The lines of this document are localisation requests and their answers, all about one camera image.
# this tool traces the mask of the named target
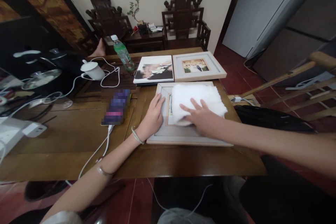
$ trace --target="white picture frame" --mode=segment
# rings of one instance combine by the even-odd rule
[[[134,84],[157,82],[173,82],[174,69],[171,55],[144,56],[141,58],[138,69],[134,73]]]
[[[211,52],[173,55],[175,82],[226,78],[227,73]]]
[[[201,146],[223,146],[231,147],[230,143],[207,138],[200,135],[196,131],[194,125],[190,126],[176,126],[168,124],[169,122],[169,104],[170,104],[170,94],[171,89],[174,85],[184,84],[184,83],[158,83],[157,93],[161,93],[161,98],[165,97],[165,101],[162,105],[161,112],[163,116],[163,123],[154,135],[147,139],[148,144],[165,144],[165,145],[201,145]],[[212,82],[187,82],[188,85],[209,85],[214,86]]]

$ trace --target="small pot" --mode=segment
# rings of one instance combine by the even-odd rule
[[[148,34],[148,28],[147,28],[147,24],[144,23],[142,24],[138,24],[138,28],[139,28],[139,33],[140,35],[147,35]]]

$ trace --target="white mug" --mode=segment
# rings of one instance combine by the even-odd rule
[[[91,78],[88,79],[90,81],[100,81],[105,77],[104,71],[98,66],[97,62],[87,62],[86,60],[83,60],[83,62],[84,64],[80,68],[80,70],[84,72],[81,74],[83,79],[88,79],[84,77],[85,74]]]

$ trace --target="silver bangle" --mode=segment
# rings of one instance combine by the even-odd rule
[[[134,138],[136,139],[136,140],[138,140],[139,141],[139,143],[141,143],[142,145],[144,144],[144,142],[142,142],[141,140],[140,140],[140,138],[138,137],[138,135],[135,133],[135,131],[134,131],[134,128],[135,126],[132,126],[132,132],[133,132],[133,136],[134,136]]]
[[[101,166],[99,166],[99,167],[97,168],[97,171],[98,171],[100,174],[103,174],[105,177],[108,177],[108,178],[112,178],[113,175],[114,175],[114,173],[107,173],[107,172],[103,171],[103,169],[102,169]]]

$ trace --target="power strip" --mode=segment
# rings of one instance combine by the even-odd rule
[[[46,129],[46,126],[37,122],[22,121],[11,117],[0,117],[0,140],[6,145],[5,156],[24,135],[37,137]],[[3,151],[3,148],[4,147],[0,145],[0,152]]]

